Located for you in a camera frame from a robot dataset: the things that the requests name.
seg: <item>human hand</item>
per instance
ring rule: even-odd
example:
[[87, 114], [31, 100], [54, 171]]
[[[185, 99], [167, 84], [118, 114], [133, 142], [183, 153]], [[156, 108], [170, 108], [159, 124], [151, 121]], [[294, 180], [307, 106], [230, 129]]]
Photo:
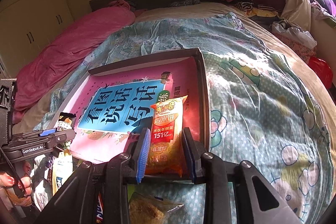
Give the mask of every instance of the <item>human hand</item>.
[[[23, 168], [23, 171], [25, 172], [25, 176], [21, 178], [23, 186], [20, 184], [20, 182], [18, 186], [19, 188], [24, 187], [26, 189], [27, 197], [24, 200], [21, 200], [19, 203], [15, 203], [15, 205], [26, 207], [26, 206], [30, 206], [32, 203], [32, 199], [30, 197], [30, 194], [32, 193], [32, 189], [30, 187], [31, 180], [28, 174], [31, 170], [31, 166], [28, 162], [25, 162], [22, 168]], [[12, 209], [13, 205], [8, 197], [5, 187], [11, 187], [14, 184], [15, 184], [15, 179], [13, 177], [11, 177], [5, 172], [0, 171], [0, 198], [2, 199], [2, 201], [4, 202], [8, 210]]]

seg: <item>pink book cover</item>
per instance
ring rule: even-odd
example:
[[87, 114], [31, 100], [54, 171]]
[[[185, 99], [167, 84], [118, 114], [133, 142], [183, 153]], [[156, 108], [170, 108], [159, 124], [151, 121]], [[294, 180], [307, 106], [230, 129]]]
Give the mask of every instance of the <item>pink book cover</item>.
[[95, 164], [124, 152], [143, 127], [151, 128], [151, 105], [188, 95], [183, 127], [199, 140], [200, 107], [197, 68], [193, 58], [183, 61], [90, 76], [71, 113], [76, 113], [76, 137], [70, 151]]

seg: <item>pink blanket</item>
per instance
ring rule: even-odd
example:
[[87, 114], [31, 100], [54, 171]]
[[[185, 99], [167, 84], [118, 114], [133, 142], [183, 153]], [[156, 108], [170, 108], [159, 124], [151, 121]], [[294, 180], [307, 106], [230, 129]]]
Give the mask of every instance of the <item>pink blanket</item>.
[[108, 7], [83, 16], [45, 47], [17, 75], [13, 123], [113, 32], [131, 25], [135, 15], [125, 7]]

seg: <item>snack wrapper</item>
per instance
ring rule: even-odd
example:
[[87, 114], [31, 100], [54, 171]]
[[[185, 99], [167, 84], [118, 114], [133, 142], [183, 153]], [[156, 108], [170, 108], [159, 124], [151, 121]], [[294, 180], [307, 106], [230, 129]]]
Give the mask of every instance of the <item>snack wrapper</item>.
[[183, 206], [183, 203], [134, 192], [129, 201], [130, 223], [163, 224], [173, 212]]
[[52, 169], [52, 194], [61, 188], [64, 182], [71, 176], [73, 172], [72, 155], [69, 150], [60, 152], [58, 158], [54, 159]]
[[61, 112], [57, 122], [57, 131], [73, 129], [76, 122], [76, 114]]
[[151, 146], [146, 175], [178, 173], [182, 176], [181, 132], [183, 103], [187, 96], [169, 99], [151, 107], [155, 109], [152, 123]]
[[96, 216], [96, 223], [103, 222], [103, 201], [101, 198], [101, 194], [98, 194], [98, 203], [97, 203], [97, 216]]

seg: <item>polka dot fabric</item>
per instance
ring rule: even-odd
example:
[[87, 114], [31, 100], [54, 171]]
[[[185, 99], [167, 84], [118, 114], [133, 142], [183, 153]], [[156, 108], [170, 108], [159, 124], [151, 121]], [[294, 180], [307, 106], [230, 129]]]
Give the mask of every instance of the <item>polka dot fabric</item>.
[[[65, 97], [93, 67], [159, 51], [199, 47], [210, 86], [210, 150], [223, 160], [251, 161], [302, 223], [315, 223], [330, 202], [330, 136], [316, 100], [288, 66], [246, 30], [235, 14], [140, 22], [112, 34], [56, 90], [46, 128]], [[141, 184], [136, 190], [185, 206], [167, 223], [203, 223], [205, 186]], [[233, 190], [232, 222], [236, 223]]]

